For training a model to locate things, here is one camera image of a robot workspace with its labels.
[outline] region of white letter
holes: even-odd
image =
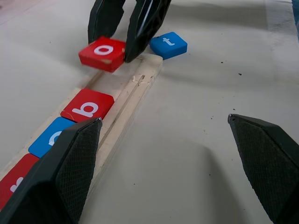
[[[109,45],[102,45],[102,46],[98,46],[95,50],[94,53],[96,55],[109,55],[111,52],[113,51],[113,47],[109,46]]]
[[[169,41],[169,39],[167,39],[167,38],[163,38],[163,42],[166,42],[169,46],[173,46],[173,45],[175,45],[175,43],[171,43],[170,41]]]
[[[49,145],[50,146],[53,146],[54,145],[54,143],[55,143],[55,138],[57,137],[57,136],[59,136],[61,134],[61,132],[56,132],[56,133],[54,133],[52,136],[51,136],[51,138],[50,138],[50,140],[49,140]]]
[[[91,112],[86,112],[86,111],[84,110],[84,108],[87,107],[87,106],[91,106],[91,107],[93,108],[93,111],[91,111]],[[87,103],[84,103],[84,104],[80,107],[80,110],[74,108],[74,109],[72,109],[72,111],[73,111],[74,113],[78,113],[78,114],[81,114],[81,115],[83,115],[83,116],[92,118],[92,117],[93,117],[93,114],[97,112],[98,108],[99,108],[98,105],[96,105],[95,103],[87,102]]]

